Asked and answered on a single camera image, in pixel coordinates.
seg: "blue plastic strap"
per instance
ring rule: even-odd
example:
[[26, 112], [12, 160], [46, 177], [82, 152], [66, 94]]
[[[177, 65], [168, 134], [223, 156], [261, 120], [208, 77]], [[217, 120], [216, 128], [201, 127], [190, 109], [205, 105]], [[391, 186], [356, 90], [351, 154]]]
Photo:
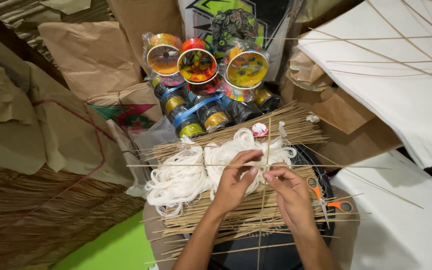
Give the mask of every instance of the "blue plastic strap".
[[170, 94], [172, 91], [174, 91], [174, 90], [176, 90], [176, 89], [178, 89], [178, 88], [184, 86], [185, 84], [187, 84], [187, 82], [180, 83], [180, 84], [178, 84], [177, 86], [174, 86], [174, 87], [168, 89], [168, 90], [167, 90], [166, 92], [164, 92], [164, 94], [161, 96], [161, 100], [163, 100], [163, 99], [165, 98], [165, 96], [167, 96], [168, 94]]
[[213, 96], [211, 98], [205, 99], [203, 101], [201, 101], [200, 103], [194, 105], [192, 108], [190, 108], [187, 111], [182, 111], [180, 113], [178, 113], [176, 115], [176, 117], [174, 118], [174, 126], [179, 126], [184, 120], [188, 119], [188, 117], [193, 114], [195, 111], [197, 111], [199, 108], [205, 106], [206, 104], [208, 104], [211, 101], [218, 101], [219, 100], [219, 95], [217, 96]]

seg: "left hand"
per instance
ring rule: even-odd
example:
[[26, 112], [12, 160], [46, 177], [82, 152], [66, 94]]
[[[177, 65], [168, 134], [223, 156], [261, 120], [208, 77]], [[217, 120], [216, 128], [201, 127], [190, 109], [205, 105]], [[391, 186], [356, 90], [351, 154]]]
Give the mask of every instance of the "left hand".
[[263, 156], [262, 150], [247, 150], [239, 152], [229, 165], [227, 165], [211, 206], [219, 213], [226, 215], [235, 209], [243, 200], [246, 189], [253, 183], [258, 174], [258, 167], [241, 166], [248, 162], [258, 162]]

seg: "right hand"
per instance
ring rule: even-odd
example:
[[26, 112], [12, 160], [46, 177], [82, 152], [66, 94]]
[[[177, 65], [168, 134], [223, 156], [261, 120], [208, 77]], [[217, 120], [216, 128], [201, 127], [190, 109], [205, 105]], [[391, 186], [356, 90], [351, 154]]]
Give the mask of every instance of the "right hand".
[[[283, 162], [273, 165], [285, 165]], [[264, 179], [276, 192], [276, 201], [288, 229], [293, 234], [316, 229], [315, 216], [308, 191], [308, 184], [288, 167], [271, 167], [264, 172]]]

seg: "hand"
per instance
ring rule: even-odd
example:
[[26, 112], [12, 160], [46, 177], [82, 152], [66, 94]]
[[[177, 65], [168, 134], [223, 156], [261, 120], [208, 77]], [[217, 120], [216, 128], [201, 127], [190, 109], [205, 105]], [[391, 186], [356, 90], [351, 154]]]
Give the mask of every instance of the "hand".
[[270, 171], [262, 175], [269, 186], [277, 192], [277, 205], [288, 229], [293, 234], [316, 229], [306, 181], [288, 167], [271, 167]]
[[262, 150], [239, 152], [231, 163], [224, 168], [216, 195], [210, 207], [224, 215], [235, 209], [242, 202], [246, 189], [254, 182], [259, 170], [257, 167], [241, 165], [248, 162], [258, 162], [262, 156]]

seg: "forearm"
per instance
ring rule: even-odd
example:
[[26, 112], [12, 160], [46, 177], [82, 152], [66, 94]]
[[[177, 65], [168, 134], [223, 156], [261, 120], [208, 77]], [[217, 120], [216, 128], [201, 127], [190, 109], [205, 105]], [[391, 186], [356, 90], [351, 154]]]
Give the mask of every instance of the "forearm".
[[297, 252], [306, 270], [339, 270], [339, 265], [314, 223], [292, 232]]
[[225, 215], [211, 206], [208, 207], [172, 270], [207, 269], [216, 235]]

